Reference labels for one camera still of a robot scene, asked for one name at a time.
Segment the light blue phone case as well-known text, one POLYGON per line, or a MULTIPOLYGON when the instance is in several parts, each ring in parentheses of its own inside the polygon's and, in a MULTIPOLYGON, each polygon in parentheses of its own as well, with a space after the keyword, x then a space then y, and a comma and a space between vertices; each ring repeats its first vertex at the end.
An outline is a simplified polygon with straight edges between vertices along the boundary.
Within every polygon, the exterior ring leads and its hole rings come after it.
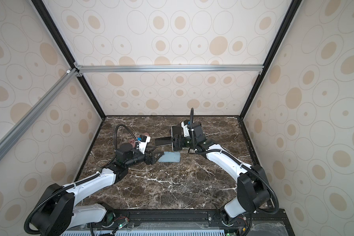
POLYGON ((180 152, 165 151, 164 154, 158 159, 158 162, 179 163, 180 160, 181 160, 180 152))

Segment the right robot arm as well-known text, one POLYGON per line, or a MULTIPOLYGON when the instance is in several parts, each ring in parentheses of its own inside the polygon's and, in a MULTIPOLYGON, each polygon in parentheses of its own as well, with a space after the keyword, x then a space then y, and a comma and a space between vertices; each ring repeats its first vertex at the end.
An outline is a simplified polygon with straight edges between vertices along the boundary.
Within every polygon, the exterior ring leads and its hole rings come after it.
POLYGON ((272 200, 273 208, 263 212, 276 214, 279 201, 260 165, 247 164, 225 150, 219 143, 206 138, 202 126, 188 120, 172 126, 171 142, 174 151, 188 148, 226 171, 237 183, 237 196, 223 208, 224 216, 233 219, 243 213, 252 213, 272 200))

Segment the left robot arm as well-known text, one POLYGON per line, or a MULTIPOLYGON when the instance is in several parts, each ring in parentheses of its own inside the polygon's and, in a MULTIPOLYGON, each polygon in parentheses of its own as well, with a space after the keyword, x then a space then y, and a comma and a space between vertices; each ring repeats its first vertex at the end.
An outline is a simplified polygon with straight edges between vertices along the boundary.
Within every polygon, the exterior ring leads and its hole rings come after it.
POLYGON ((128 169, 140 163, 155 164, 164 155, 163 151, 147 150, 145 143, 125 143, 116 150, 114 157, 101 171, 80 181, 58 185, 52 184, 30 212, 24 230, 30 235, 60 236, 65 230, 78 225, 114 220, 113 208, 106 203, 78 206, 91 194, 122 180, 128 169))

